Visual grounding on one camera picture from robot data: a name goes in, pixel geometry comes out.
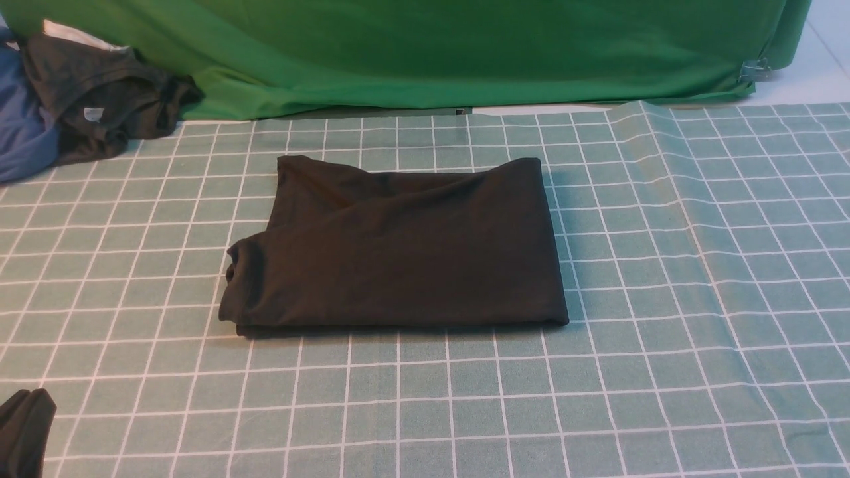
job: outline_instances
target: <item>black t-shirt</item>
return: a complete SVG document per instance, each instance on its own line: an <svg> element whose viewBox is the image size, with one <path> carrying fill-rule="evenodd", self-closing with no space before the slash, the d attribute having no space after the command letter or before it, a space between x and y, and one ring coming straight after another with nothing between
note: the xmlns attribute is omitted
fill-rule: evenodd
<svg viewBox="0 0 850 478"><path fill-rule="evenodd" d="M370 174L282 156L266 231L228 253L219 318L240 334L569 321L534 158Z"/></svg>

